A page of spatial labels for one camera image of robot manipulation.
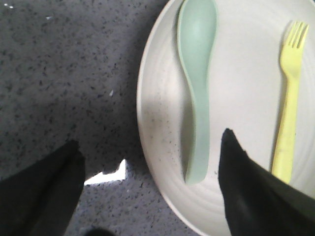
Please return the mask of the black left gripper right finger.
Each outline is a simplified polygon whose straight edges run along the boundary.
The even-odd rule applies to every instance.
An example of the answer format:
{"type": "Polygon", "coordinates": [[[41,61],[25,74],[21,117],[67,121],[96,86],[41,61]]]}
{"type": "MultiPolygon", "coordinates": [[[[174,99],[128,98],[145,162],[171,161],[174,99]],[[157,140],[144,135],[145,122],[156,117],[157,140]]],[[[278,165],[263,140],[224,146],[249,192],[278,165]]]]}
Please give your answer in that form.
{"type": "Polygon", "coordinates": [[[218,180],[233,236],[315,234],[315,200],[250,159],[228,128],[221,139],[218,180]]]}

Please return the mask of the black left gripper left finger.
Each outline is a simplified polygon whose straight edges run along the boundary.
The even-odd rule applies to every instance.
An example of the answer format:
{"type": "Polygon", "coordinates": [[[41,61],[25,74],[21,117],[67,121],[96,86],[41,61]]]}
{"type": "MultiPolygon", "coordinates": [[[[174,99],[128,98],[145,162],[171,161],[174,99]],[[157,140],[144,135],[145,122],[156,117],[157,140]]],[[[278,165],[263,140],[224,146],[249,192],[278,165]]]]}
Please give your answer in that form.
{"type": "Polygon", "coordinates": [[[69,141],[0,182],[2,236],[62,236],[85,181],[85,158],[69,141]]]}

